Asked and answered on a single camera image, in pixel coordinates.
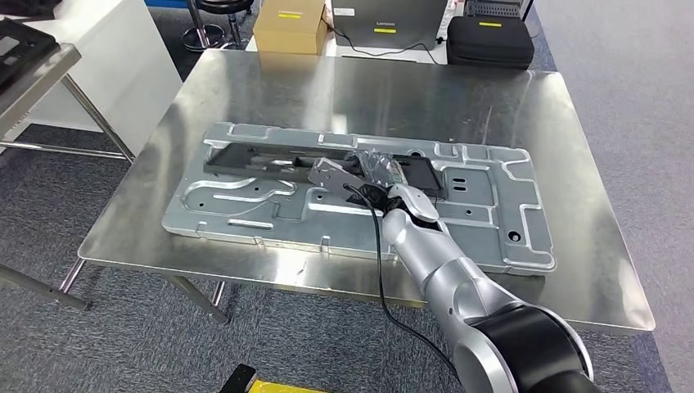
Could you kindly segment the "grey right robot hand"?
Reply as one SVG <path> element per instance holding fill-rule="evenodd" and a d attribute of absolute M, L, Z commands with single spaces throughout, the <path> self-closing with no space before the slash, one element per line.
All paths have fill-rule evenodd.
<path fill-rule="evenodd" d="M 345 157 L 345 170 L 382 188 L 407 184 L 405 173 L 393 155 L 382 151 L 349 151 Z"/>

